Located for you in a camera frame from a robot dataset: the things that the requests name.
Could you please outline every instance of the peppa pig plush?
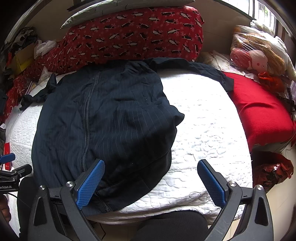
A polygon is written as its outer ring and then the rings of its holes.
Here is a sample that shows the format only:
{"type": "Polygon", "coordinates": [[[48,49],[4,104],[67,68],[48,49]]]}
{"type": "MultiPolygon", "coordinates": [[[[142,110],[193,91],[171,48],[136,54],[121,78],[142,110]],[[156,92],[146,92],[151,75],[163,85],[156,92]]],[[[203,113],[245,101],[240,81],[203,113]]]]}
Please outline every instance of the peppa pig plush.
{"type": "Polygon", "coordinates": [[[261,50],[245,51],[234,48],[230,53],[232,61],[241,69],[267,72],[267,57],[261,50]]]}

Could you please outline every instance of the screw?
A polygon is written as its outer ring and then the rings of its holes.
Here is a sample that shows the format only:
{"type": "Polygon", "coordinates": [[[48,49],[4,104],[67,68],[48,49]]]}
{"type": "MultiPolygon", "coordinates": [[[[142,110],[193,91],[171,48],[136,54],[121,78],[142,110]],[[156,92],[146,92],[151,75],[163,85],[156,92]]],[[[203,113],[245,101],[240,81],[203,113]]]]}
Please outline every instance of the screw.
{"type": "Polygon", "coordinates": [[[40,191],[43,191],[45,188],[46,188],[45,185],[41,185],[41,186],[39,187],[39,190],[40,190],[40,191]]]}
{"type": "Polygon", "coordinates": [[[73,185],[74,185],[74,183],[71,182],[71,181],[69,181],[69,182],[66,183],[66,187],[69,187],[69,188],[72,187],[73,185]]]}
{"type": "Polygon", "coordinates": [[[235,181],[230,181],[229,182],[229,185],[232,186],[232,187],[236,187],[237,186],[237,183],[235,181]]]}
{"type": "Polygon", "coordinates": [[[263,186],[261,186],[261,185],[256,185],[256,187],[257,187],[257,189],[260,190],[260,191],[263,190],[263,186]]]}

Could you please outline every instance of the black pants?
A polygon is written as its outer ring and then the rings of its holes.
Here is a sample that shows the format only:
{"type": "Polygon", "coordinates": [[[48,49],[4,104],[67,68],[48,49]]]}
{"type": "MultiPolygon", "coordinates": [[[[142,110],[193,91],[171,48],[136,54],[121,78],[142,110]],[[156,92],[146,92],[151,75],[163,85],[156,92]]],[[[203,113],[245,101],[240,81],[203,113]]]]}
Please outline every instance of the black pants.
{"type": "MultiPolygon", "coordinates": [[[[20,238],[27,241],[30,208],[37,192],[32,177],[20,183],[17,200],[20,238]]],[[[144,221],[131,241],[202,241],[208,231],[205,218],[194,211],[177,211],[154,216],[144,221]]]]}

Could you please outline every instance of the cardboard box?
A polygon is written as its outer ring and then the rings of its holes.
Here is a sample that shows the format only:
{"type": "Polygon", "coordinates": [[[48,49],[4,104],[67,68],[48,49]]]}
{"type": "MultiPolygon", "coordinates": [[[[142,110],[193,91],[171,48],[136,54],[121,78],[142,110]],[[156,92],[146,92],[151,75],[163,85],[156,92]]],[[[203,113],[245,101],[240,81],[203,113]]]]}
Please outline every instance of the cardboard box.
{"type": "Polygon", "coordinates": [[[14,77],[23,72],[34,61],[34,43],[17,52],[11,60],[10,68],[14,77]]]}

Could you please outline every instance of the white quilt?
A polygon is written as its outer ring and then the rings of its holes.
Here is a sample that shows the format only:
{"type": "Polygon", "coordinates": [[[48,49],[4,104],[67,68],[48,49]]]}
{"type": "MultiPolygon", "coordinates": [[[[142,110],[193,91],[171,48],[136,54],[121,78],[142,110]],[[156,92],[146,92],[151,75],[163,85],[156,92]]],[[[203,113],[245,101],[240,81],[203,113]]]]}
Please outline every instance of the white quilt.
{"type": "MultiPolygon", "coordinates": [[[[94,221],[123,224],[176,210],[196,210],[211,224],[220,208],[214,205],[197,174],[200,159],[206,159],[228,181],[252,187],[247,140],[237,110],[222,86],[183,70],[163,70],[158,74],[170,104],[185,114],[177,126],[171,168],[150,193],[119,211],[90,216],[94,221]]],[[[41,109],[41,104],[31,105],[15,123],[10,137],[15,168],[32,164],[31,148],[41,109]]],[[[242,209],[240,206],[236,218],[242,209]]]]}

